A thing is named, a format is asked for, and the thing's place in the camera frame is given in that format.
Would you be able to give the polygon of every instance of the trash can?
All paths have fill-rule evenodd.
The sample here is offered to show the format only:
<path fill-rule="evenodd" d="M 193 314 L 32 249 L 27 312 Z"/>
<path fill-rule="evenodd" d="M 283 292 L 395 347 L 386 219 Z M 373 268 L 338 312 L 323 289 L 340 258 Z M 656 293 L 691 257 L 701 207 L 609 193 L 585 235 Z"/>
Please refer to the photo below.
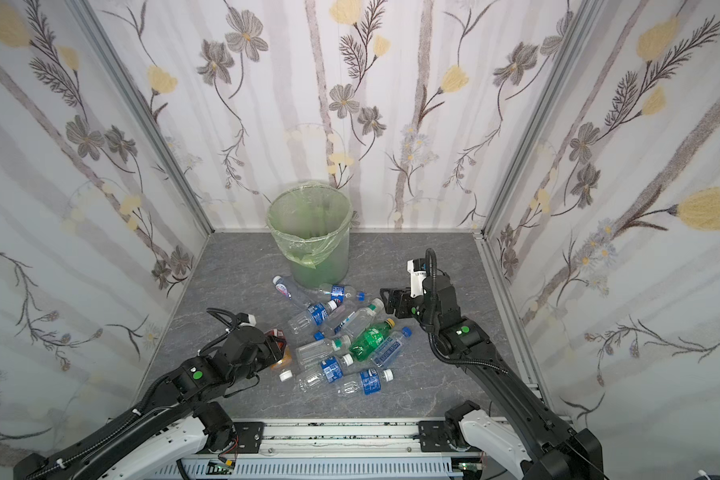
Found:
<path fill-rule="evenodd" d="M 339 283 L 347 274 L 352 204 L 336 188 L 308 182 L 272 202 L 266 223 L 301 285 Z"/>

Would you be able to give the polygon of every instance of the gray tabletop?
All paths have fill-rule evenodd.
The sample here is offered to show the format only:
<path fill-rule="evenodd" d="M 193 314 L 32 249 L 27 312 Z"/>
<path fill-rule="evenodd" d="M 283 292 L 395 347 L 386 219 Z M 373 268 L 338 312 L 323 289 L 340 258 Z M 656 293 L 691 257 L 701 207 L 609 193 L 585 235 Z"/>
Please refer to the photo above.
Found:
<path fill-rule="evenodd" d="M 383 287 L 407 286 L 410 283 L 407 261 L 423 257 L 427 247 L 434 248 L 438 266 L 450 275 L 462 314 L 485 329 L 499 353 L 515 368 L 471 234 L 353 233 L 344 283 L 372 296 Z M 257 326 L 264 331 L 286 326 L 297 308 L 275 292 L 272 277 L 278 274 L 288 274 L 288 262 L 271 235 L 212 235 L 147 371 L 146 381 L 175 369 L 202 345 L 223 333 L 222 325 L 205 313 L 209 306 L 252 313 L 256 315 Z M 394 380 L 384 384 L 381 392 L 349 401 L 330 389 L 305 394 L 294 388 L 293 381 L 280 382 L 265 370 L 258 386 L 220 402 L 233 418 L 432 417 L 442 416 L 468 399 L 488 408 L 488 396 L 472 379 L 432 356 L 426 335 L 415 320 L 400 320 L 396 328 L 403 326 L 411 327 L 413 336 L 405 351 L 390 365 Z M 309 341 L 288 340 L 291 345 Z M 233 389 L 254 381 L 240 381 Z"/>

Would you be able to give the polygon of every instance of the green trash bag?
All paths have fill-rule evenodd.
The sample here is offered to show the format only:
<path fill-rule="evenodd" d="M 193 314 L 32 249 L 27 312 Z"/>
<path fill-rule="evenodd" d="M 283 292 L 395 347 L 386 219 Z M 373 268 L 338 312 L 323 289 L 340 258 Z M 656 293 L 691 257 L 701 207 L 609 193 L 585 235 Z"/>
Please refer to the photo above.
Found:
<path fill-rule="evenodd" d="M 308 182 L 272 202 L 266 223 L 301 285 L 339 283 L 347 274 L 352 204 L 336 188 Z"/>

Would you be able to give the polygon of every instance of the green sprite bottle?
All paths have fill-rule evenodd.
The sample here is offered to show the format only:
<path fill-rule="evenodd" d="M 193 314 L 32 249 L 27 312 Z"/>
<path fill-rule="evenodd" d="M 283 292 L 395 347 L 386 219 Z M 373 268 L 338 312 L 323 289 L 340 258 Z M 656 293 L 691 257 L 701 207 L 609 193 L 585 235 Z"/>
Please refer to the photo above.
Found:
<path fill-rule="evenodd" d="M 349 353 L 352 354 L 358 362 L 367 359 L 376 347 L 379 346 L 389 335 L 389 331 L 394 327 L 394 320 L 387 318 L 380 323 L 372 323 L 349 347 Z"/>

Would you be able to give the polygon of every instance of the wallpaper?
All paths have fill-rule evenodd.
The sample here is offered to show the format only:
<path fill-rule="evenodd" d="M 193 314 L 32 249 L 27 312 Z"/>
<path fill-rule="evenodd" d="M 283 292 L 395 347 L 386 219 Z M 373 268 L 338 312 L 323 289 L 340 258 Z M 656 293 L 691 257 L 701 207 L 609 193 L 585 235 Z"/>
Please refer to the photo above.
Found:
<path fill-rule="evenodd" d="M 720 475 L 720 2 L 606 2 L 489 235 L 612 478 Z"/>
<path fill-rule="evenodd" d="M 353 224 L 483 226 L 576 0 L 91 0 L 217 228 L 304 180 Z"/>
<path fill-rule="evenodd" d="M 205 242 L 76 25 L 0 0 L 3 468 L 131 405 Z"/>

